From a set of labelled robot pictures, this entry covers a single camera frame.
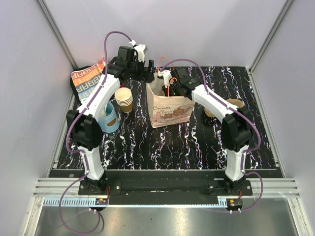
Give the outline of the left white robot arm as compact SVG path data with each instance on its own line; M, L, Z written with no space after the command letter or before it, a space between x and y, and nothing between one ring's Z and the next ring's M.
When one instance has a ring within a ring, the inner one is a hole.
M78 153L83 156L84 179L89 182L89 189L97 195L106 190L106 182L102 180L104 168L99 154L103 131L98 120L109 99L123 81L132 78L149 83L154 80L154 61L149 60L148 67L145 67L146 51L145 44L119 47L117 56L105 65L91 95L82 101L77 110L69 110L66 114L68 126L66 140L72 140L77 145Z

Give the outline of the light blue straw holder cup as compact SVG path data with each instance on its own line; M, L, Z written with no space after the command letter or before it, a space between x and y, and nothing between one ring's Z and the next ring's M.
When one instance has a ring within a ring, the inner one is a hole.
M103 108L98 124L105 133L113 133L119 128L120 122L112 103L108 102Z

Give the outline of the stack of paper coffee cups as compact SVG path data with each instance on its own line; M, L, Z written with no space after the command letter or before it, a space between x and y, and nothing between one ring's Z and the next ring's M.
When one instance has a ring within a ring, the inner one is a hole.
M115 99L124 113L130 113L133 109L133 96L128 88L119 88L115 92Z

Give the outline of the stack of brown cup carriers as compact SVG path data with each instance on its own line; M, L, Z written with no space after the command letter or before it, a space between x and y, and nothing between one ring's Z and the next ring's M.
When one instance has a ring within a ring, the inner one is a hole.
M242 107L245 106L244 103L241 100L239 100L239 99L227 99L226 101L231 103L231 104L233 104L233 105L235 105L235 106L237 106L238 108L242 108ZM204 112L205 112L205 115L210 117L210 118L215 118L216 117L213 113L211 113L206 108L204 108Z

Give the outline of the colourful rabbit print cloth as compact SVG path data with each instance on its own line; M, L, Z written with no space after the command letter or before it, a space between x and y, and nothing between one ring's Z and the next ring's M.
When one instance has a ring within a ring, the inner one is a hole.
M101 78L104 67L105 62L102 58L92 66L85 66L71 73L70 87L78 103L90 96Z

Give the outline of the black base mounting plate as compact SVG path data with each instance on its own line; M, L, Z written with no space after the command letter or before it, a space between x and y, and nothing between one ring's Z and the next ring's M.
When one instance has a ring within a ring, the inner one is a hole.
M252 196L245 178L236 183L223 170L107 170L98 185L80 182L79 195L109 194L112 205L215 205L218 197Z

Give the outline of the beige paper takeout bag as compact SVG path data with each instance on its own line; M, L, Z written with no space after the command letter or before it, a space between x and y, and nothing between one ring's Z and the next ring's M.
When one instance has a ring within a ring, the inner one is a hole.
M154 72L154 80L146 84L147 108L150 123L153 128L188 122L195 106L195 102L183 96L165 96L163 92L164 82L159 79L157 73L162 70L162 57ZM175 69L172 64L168 70Z

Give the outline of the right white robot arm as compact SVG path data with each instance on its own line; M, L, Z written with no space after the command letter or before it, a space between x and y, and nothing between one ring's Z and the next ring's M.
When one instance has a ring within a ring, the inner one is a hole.
M244 178L244 158L248 152L253 137L249 109L239 108L227 102L206 84L205 77L191 78L184 67L174 70L160 70L157 77L163 79L167 86L171 79L175 79L175 94L184 96L202 105L211 112L221 123L220 139L227 149L227 166L223 183L224 191L234 195L241 189L239 180Z

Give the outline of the aluminium frame rail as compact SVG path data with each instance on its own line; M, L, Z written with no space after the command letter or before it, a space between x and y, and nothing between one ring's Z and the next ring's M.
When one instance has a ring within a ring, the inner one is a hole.
M23 234L69 236L306 236L300 194L289 178L249 178L224 192L209 175L110 176L103 194L79 195L76 177L40 178Z

